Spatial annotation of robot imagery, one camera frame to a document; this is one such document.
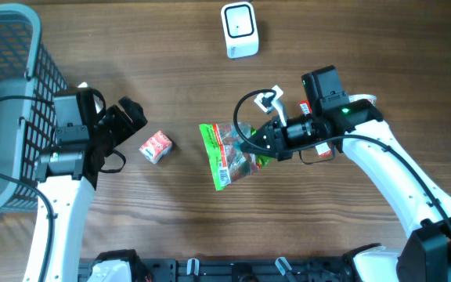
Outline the green snack bag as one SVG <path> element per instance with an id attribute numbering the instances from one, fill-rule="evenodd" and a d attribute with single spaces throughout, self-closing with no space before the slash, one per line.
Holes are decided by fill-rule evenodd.
<path id="1" fill-rule="evenodd" d="M 243 140 L 232 123 L 200 124 L 199 130 L 216 191 L 256 173 L 271 161 L 271 157 L 242 152 Z"/>

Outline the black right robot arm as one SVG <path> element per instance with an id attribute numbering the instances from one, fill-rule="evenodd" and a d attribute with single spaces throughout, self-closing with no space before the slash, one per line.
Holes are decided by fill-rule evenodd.
<path id="1" fill-rule="evenodd" d="M 281 89 L 251 93 L 263 112 L 276 116 L 243 138 L 241 150 L 284 161 L 330 144 L 378 188 L 398 217 L 406 244 L 400 251 L 382 244 L 350 251 L 343 258 L 342 280 L 451 281 L 451 196 L 402 148 L 372 102 L 350 98 L 334 66 L 301 80 L 309 112 L 299 117 L 287 116 Z"/>

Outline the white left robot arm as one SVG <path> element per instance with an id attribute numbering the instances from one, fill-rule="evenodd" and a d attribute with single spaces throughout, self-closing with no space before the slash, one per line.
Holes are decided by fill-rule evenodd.
<path id="1" fill-rule="evenodd" d="M 117 146 L 143 128 L 142 106 L 128 98 L 113 106 L 93 88 L 69 88 L 54 99 L 56 144 L 36 164 L 38 213 L 25 281 L 76 281 L 81 242 L 98 176 Z"/>

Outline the cup noodles container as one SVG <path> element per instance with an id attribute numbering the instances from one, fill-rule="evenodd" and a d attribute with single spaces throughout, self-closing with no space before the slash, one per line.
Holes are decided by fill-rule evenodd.
<path id="1" fill-rule="evenodd" d="M 377 102 L 377 97 L 371 94 L 355 94 L 349 96 L 349 100 L 351 102 L 355 102 L 361 99 L 368 100 L 374 106 L 376 105 Z"/>

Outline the small red white box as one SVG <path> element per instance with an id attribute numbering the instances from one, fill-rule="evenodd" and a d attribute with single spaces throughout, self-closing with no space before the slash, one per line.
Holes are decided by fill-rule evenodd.
<path id="1" fill-rule="evenodd" d="M 172 141 L 162 131 L 158 131 L 139 148 L 139 152 L 148 161 L 156 164 L 172 149 L 172 145 Z"/>

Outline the red stick packet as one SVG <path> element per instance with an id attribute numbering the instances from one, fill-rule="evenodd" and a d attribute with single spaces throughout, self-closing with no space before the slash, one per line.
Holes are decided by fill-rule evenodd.
<path id="1" fill-rule="evenodd" d="M 299 102 L 299 106 L 300 106 L 303 114 L 305 114 L 305 115 L 312 114 L 312 109 L 310 107 L 308 100 L 301 100 Z M 323 143 L 323 144 L 316 146 L 316 152 L 320 158 L 323 158 L 323 157 L 329 156 L 332 153 L 332 150 L 326 143 Z"/>

